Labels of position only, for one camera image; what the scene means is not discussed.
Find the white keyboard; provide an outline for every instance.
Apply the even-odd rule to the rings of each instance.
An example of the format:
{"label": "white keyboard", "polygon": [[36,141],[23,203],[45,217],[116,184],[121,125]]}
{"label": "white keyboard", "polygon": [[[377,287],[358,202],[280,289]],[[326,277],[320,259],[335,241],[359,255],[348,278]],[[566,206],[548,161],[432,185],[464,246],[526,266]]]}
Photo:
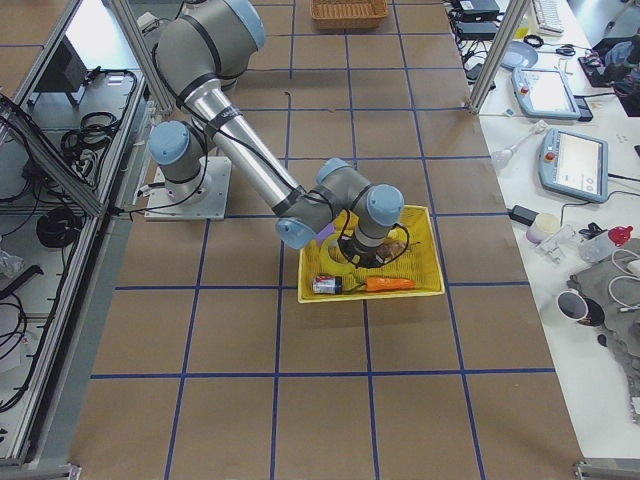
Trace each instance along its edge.
{"label": "white keyboard", "polygon": [[564,25],[558,15],[556,0],[532,0],[533,15],[538,33],[542,35],[562,36]]}

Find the gray floor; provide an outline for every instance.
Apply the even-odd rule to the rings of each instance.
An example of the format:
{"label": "gray floor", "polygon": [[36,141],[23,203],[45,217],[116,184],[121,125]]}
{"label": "gray floor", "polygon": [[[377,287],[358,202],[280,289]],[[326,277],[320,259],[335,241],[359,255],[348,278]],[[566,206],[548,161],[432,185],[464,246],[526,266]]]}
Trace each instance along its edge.
{"label": "gray floor", "polygon": [[607,24],[626,3],[620,0],[569,0],[569,5],[591,45],[596,45],[605,37],[628,37],[636,33],[640,28],[639,3],[630,6],[615,22],[614,27],[607,29]]}

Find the brown basket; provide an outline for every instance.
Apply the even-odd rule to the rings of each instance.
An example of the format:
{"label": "brown basket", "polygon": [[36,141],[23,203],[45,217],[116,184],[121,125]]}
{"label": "brown basket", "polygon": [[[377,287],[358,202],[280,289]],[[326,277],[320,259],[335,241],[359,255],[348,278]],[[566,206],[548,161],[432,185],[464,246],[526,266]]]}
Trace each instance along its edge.
{"label": "brown basket", "polygon": [[388,15],[386,0],[311,0],[311,18],[323,29],[375,28]]}

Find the red cap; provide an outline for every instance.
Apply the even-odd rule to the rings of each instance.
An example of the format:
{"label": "red cap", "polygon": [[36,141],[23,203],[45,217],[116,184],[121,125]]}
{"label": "red cap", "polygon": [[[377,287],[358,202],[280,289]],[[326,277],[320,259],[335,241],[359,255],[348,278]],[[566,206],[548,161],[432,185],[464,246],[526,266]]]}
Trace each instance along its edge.
{"label": "red cap", "polygon": [[631,238],[631,230],[633,230],[631,226],[614,227],[607,232],[607,235],[609,235],[611,241],[616,244],[616,247],[621,247]]}

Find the orange carrot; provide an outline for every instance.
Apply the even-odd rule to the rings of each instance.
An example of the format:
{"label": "orange carrot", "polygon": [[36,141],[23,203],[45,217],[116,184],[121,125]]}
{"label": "orange carrot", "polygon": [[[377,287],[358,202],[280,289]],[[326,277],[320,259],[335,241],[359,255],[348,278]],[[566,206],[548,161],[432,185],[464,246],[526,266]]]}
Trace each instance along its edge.
{"label": "orange carrot", "polygon": [[383,290],[406,290],[416,286],[413,280],[406,278],[368,277],[367,292],[381,292]]}

